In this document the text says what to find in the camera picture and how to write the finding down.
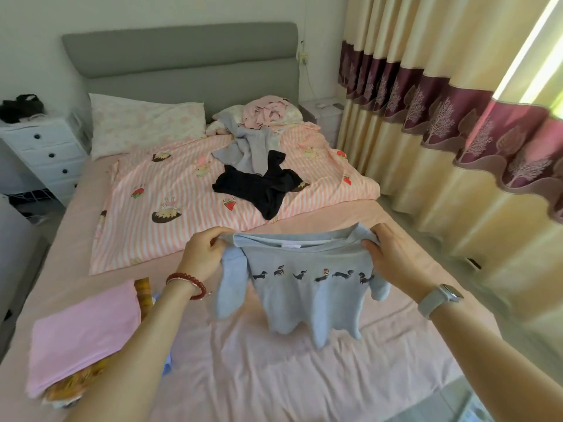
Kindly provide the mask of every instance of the person's right arm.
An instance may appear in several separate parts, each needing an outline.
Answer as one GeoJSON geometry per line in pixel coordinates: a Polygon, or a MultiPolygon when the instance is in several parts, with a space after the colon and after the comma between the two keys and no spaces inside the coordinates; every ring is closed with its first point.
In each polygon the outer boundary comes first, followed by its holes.
{"type": "MultiPolygon", "coordinates": [[[[417,267],[402,237],[386,224],[372,228],[381,246],[362,245],[375,269],[416,303],[438,282],[417,267]]],[[[430,315],[467,381],[498,422],[563,420],[563,388],[491,332],[466,303],[440,305],[430,315]]]]}

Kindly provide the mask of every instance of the pillowcase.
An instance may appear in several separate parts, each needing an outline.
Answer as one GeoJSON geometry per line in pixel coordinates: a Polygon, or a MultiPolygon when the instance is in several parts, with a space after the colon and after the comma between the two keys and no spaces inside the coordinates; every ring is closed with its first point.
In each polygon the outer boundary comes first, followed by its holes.
{"type": "Polygon", "coordinates": [[[104,94],[90,93],[89,96],[94,122],[92,160],[206,136],[206,114],[202,103],[170,105],[104,94]]]}
{"type": "MultiPolygon", "coordinates": [[[[233,106],[229,106],[229,108],[225,108],[219,113],[213,114],[212,118],[215,121],[212,122],[207,127],[206,134],[208,136],[213,136],[215,134],[225,134],[225,133],[221,133],[221,131],[226,130],[225,125],[223,124],[222,121],[217,120],[218,115],[220,113],[224,113],[224,112],[231,113],[233,115],[234,120],[238,124],[242,124],[243,111],[244,111],[244,105],[233,105],[233,106]]],[[[287,108],[285,109],[285,117],[282,118],[280,121],[272,121],[270,123],[270,126],[285,126],[288,124],[300,124],[302,122],[303,122],[303,114],[301,114],[299,108],[297,108],[295,105],[292,105],[290,103],[289,105],[287,105],[287,108]]]]}

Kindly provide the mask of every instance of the white nightstand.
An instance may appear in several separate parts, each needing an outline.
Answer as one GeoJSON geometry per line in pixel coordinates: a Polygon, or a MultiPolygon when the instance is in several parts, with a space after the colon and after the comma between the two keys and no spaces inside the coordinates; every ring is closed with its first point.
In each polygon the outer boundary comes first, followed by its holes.
{"type": "Polygon", "coordinates": [[[344,106],[336,98],[319,99],[299,104],[303,121],[311,121],[320,126],[320,133],[331,148],[336,148],[338,131],[342,122],[344,106]]]}
{"type": "Polygon", "coordinates": [[[72,114],[1,123],[0,139],[66,207],[88,156],[88,139],[72,114]]]}

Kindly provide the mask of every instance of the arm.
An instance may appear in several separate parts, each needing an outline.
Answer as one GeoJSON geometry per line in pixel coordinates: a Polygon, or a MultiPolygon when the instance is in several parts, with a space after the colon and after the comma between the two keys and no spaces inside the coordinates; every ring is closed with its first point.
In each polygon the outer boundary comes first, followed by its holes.
{"type": "MultiPolygon", "coordinates": [[[[372,231],[381,247],[367,240],[362,245],[373,265],[419,303],[438,283],[416,266],[402,238],[387,225],[375,225],[372,231]]],[[[495,420],[563,419],[563,388],[475,319],[464,301],[440,305],[430,319],[495,420]]]]}
{"type": "MultiPolygon", "coordinates": [[[[194,234],[186,244],[177,272],[205,281],[219,266],[225,242],[216,240],[228,228],[194,234]]],[[[84,395],[66,422],[139,422],[152,407],[165,359],[178,332],[184,308],[199,288],[171,281],[145,320],[108,369],[84,395]]]]}

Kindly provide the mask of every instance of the pink striped blanket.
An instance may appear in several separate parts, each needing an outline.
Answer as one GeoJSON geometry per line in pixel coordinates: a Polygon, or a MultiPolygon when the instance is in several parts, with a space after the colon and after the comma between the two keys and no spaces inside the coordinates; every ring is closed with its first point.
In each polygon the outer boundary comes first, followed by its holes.
{"type": "MultiPolygon", "coordinates": [[[[281,167],[302,179],[301,191],[285,195],[269,222],[342,201],[375,200],[379,185],[359,174],[342,151],[331,149],[319,127],[286,127],[281,167]]],[[[232,135],[178,141],[123,156],[110,168],[111,190],[101,213],[90,275],[129,267],[184,248],[196,232],[222,225],[246,231],[267,223],[248,201],[215,193],[224,166],[211,152],[232,135]]]]}

